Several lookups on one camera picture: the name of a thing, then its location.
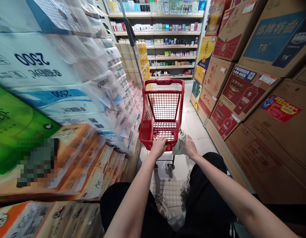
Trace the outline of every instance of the cart handle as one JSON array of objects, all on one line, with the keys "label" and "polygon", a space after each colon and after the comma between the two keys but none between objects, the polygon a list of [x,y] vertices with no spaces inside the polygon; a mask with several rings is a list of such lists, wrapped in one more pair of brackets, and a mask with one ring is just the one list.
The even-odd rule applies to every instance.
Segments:
[{"label": "cart handle", "polygon": [[182,79],[148,79],[144,81],[144,86],[146,88],[146,85],[150,83],[156,83],[157,85],[171,85],[173,83],[179,83],[181,85],[184,84],[184,81]]}]

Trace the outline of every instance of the leg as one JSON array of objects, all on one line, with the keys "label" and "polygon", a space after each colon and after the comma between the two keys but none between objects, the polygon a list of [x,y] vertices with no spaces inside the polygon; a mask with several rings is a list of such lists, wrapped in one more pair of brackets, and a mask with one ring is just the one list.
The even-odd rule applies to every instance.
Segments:
[{"label": "leg", "polygon": [[[115,183],[110,186],[101,197],[100,213],[105,232],[107,231],[129,186],[130,183],[126,182]],[[151,191],[149,191],[141,237],[172,237],[174,235],[175,232],[173,229],[158,212],[154,196]]]},{"label": "leg", "polygon": [[[203,156],[212,165],[226,174],[223,158],[213,152]],[[225,232],[236,216],[196,164],[190,174],[190,190],[186,202],[185,226],[202,227],[211,224],[212,228]]]}]

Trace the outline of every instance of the person's left hand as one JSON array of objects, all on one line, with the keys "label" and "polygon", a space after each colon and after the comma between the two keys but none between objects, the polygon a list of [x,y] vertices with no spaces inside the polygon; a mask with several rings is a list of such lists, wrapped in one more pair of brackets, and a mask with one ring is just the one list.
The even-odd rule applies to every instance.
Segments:
[{"label": "person's left hand", "polygon": [[153,146],[151,149],[151,152],[149,156],[152,156],[152,158],[156,161],[159,159],[159,157],[162,156],[162,154],[165,152],[167,145],[167,138],[166,137],[157,137],[153,140]]}]

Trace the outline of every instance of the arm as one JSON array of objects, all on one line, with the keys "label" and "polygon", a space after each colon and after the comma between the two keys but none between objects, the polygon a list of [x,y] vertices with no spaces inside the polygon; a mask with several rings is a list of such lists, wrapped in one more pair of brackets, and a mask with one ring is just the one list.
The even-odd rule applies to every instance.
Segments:
[{"label": "arm", "polygon": [[189,158],[199,165],[252,237],[297,237],[244,187],[199,155],[194,142],[188,135],[186,135],[184,147]]},{"label": "arm", "polygon": [[141,237],[154,165],[164,153],[167,147],[166,141],[165,137],[154,139],[151,152],[126,192],[109,225],[105,238]]}]

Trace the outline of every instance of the black pants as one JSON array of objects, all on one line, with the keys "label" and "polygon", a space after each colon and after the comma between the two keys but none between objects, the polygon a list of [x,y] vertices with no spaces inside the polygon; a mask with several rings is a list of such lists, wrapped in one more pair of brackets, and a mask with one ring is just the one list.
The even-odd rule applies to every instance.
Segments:
[{"label": "black pants", "polygon": [[[209,152],[203,156],[226,174],[223,158]],[[100,202],[102,225],[107,231],[130,183],[115,183],[103,194]],[[186,201],[185,225],[175,232],[159,214],[154,197],[149,192],[141,237],[230,237],[230,223],[236,216],[195,164],[190,174],[190,190]]]}]

